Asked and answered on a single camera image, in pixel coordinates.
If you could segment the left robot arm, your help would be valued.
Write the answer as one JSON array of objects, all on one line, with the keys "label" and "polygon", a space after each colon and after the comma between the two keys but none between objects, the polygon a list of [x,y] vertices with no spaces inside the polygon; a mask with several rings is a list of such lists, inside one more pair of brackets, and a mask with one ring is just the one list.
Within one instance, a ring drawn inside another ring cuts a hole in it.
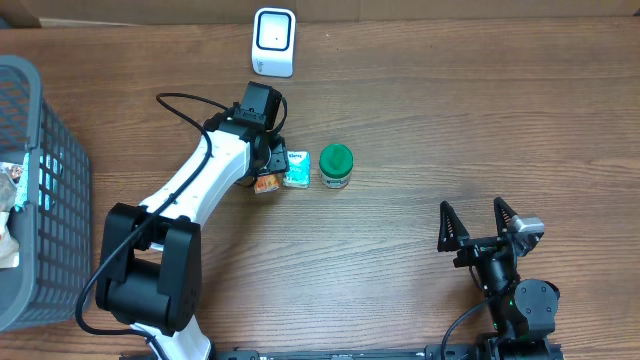
[{"label": "left robot arm", "polygon": [[116,204],[105,219],[97,306],[143,337],[158,359],[212,359],[196,309],[202,286],[201,230],[226,192],[288,167],[279,103],[234,104],[199,126],[178,172],[140,204]]}]

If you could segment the green lid jar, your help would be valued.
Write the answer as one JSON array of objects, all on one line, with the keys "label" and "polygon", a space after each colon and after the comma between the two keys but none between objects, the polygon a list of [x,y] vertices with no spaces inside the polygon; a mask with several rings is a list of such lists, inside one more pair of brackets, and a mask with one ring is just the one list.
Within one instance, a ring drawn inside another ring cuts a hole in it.
[{"label": "green lid jar", "polygon": [[353,166],[354,157],[346,145],[328,145],[322,150],[319,159],[322,183],[332,189],[345,187],[350,181]]}]

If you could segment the teal wipes packet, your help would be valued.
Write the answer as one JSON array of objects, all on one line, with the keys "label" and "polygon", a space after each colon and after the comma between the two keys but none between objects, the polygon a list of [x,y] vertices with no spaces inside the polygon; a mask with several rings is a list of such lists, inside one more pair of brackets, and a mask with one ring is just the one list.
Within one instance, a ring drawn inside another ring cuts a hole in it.
[{"label": "teal wipes packet", "polygon": [[[63,166],[60,162],[51,155],[41,155],[39,157],[39,163],[45,166],[45,169],[40,169],[38,172],[38,182],[43,185],[47,190],[46,193],[39,191],[38,205],[45,210],[52,210],[56,205],[54,195],[58,194],[59,181],[58,177],[63,173]],[[28,182],[30,179],[29,165],[31,164],[31,157],[29,154],[25,154],[23,163],[21,165],[21,175],[16,185],[16,196],[14,202],[14,208],[17,212],[21,212],[28,201]]]}]

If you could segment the beige snack bag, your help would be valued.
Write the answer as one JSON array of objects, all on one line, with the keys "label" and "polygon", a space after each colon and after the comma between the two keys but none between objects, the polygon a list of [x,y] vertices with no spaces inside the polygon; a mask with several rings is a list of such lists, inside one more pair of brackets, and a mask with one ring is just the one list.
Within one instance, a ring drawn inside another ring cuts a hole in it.
[{"label": "beige snack bag", "polygon": [[1,268],[15,268],[19,265],[19,243],[9,230],[9,220],[15,206],[18,184],[23,168],[9,162],[1,163]]}]

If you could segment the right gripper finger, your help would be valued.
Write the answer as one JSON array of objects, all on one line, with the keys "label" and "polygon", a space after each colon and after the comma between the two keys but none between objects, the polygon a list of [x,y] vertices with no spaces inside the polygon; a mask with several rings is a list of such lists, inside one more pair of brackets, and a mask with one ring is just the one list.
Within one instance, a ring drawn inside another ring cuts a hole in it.
[{"label": "right gripper finger", "polygon": [[501,197],[494,199],[493,206],[498,235],[504,240],[510,240],[511,222],[517,213]]},{"label": "right gripper finger", "polygon": [[440,229],[437,251],[452,252],[460,250],[468,241],[470,235],[453,207],[447,202],[440,203]]}]

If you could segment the orange small packet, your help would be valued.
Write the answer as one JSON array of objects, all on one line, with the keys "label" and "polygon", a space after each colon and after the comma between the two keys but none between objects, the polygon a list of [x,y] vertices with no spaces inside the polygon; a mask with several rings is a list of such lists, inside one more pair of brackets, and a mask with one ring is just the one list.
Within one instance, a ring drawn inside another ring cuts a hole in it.
[{"label": "orange small packet", "polygon": [[254,192],[256,194],[277,191],[279,188],[279,176],[275,174],[259,176],[254,183]]}]

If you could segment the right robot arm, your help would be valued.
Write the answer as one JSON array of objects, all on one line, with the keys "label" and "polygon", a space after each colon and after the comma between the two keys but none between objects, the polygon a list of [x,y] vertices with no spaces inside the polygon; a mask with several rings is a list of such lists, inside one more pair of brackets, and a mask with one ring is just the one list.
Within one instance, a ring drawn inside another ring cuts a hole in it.
[{"label": "right robot arm", "polygon": [[[439,206],[437,250],[454,252],[453,265],[469,270],[484,300],[460,315],[446,330],[439,346],[441,359],[562,359],[559,345],[548,336],[556,329],[560,291],[549,281],[522,279],[518,260],[531,252],[544,235],[536,216],[517,214],[502,198],[493,201],[495,236],[470,236],[454,208]],[[448,346],[453,331],[466,319],[488,309],[494,330],[477,336],[473,345],[457,351]]]}]

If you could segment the teal tissue pack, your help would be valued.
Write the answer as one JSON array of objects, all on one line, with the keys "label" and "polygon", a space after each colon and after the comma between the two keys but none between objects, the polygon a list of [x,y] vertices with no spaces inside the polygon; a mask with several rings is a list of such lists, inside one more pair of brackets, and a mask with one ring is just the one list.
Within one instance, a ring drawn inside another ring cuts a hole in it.
[{"label": "teal tissue pack", "polygon": [[306,151],[289,151],[287,158],[289,169],[283,177],[284,185],[293,188],[309,188],[311,185],[310,153]]}]

